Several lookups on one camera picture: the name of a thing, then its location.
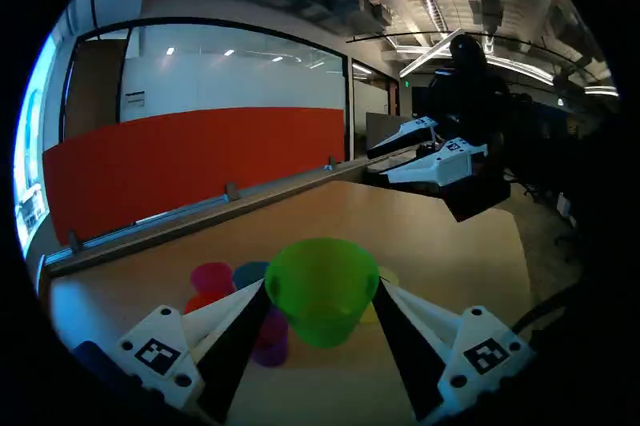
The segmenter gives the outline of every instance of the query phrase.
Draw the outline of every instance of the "pink cup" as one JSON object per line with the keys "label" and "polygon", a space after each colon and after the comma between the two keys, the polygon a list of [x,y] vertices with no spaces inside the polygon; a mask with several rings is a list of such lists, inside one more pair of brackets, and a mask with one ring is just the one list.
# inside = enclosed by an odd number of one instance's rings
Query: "pink cup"
{"label": "pink cup", "polygon": [[234,293],[231,267],[227,263],[205,263],[191,272],[191,284],[201,294]]}

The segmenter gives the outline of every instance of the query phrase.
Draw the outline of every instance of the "glass window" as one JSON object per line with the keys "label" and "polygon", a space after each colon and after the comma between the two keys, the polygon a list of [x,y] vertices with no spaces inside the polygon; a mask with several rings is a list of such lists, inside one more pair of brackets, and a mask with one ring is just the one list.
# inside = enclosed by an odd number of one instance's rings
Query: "glass window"
{"label": "glass window", "polygon": [[22,100],[18,132],[14,149],[14,204],[15,220],[20,244],[24,249],[30,234],[46,212],[42,195],[42,176],[38,157],[38,135],[40,132],[40,108],[47,74],[55,56],[54,40],[46,39],[29,85]]}
{"label": "glass window", "polygon": [[344,109],[342,58],[253,31],[208,25],[133,28],[120,121],[193,109]]}

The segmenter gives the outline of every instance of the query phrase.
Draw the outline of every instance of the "black fisheye border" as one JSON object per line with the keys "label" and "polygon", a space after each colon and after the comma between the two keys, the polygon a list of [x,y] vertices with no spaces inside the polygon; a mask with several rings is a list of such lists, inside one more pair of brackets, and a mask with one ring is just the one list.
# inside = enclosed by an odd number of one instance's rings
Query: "black fisheye border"
{"label": "black fisheye border", "polygon": [[[2,78],[2,326],[5,388],[2,415],[8,424],[196,424],[172,408],[141,408],[134,400],[118,397],[98,381],[62,345],[49,319],[40,309],[24,267],[17,240],[13,205],[13,148],[22,96],[39,50],[69,0],[2,0],[5,62]],[[622,101],[622,120],[615,134],[605,136],[608,153],[594,159],[594,180],[610,195],[612,209],[624,206],[626,179],[621,167],[632,168],[634,107],[638,104],[634,75],[638,70],[638,41],[626,24],[633,18],[632,0],[572,0],[605,54]],[[627,223],[611,224],[614,231]],[[619,424],[630,418],[629,395],[634,352],[621,345],[634,330],[630,294],[637,267],[626,257],[634,239],[624,233],[616,241],[603,238],[598,248],[608,249],[610,262],[594,272],[596,281],[582,294],[562,322],[552,328],[551,346],[531,368],[495,395],[489,395],[452,424],[540,424],[543,420],[590,420]]]}

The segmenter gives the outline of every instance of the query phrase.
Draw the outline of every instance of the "floor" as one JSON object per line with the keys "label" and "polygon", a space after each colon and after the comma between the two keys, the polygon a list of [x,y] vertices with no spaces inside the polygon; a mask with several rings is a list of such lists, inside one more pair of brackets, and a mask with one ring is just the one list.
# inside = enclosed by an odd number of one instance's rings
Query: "floor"
{"label": "floor", "polygon": [[[535,203],[524,192],[522,186],[512,185],[511,197],[495,208],[514,215],[529,270],[531,296],[536,305],[575,283],[581,275],[582,265],[578,259],[573,258],[565,262],[566,254],[570,253],[570,246],[566,243],[554,245],[554,238],[568,233],[570,225],[557,211],[548,205]],[[536,323],[536,326],[543,327],[559,314],[562,312],[549,315]]]}

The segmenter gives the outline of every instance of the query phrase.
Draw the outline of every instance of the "black cable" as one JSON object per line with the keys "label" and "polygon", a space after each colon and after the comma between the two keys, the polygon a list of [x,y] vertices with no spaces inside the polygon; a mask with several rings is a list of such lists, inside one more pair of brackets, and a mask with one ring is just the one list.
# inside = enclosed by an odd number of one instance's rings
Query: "black cable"
{"label": "black cable", "polygon": [[524,328],[529,326],[534,321],[539,320],[549,313],[552,313],[556,309],[567,306],[567,304],[575,298],[581,286],[581,283],[578,282],[575,285],[571,285],[568,288],[555,293],[551,298],[543,301],[542,303],[531,309],[529,312],[525,313],[525,315],[520,318],[516,322],[516,324],[514,324],[514,326],[511,328],[511,331],[513,331],[515,334],[519,334]]}

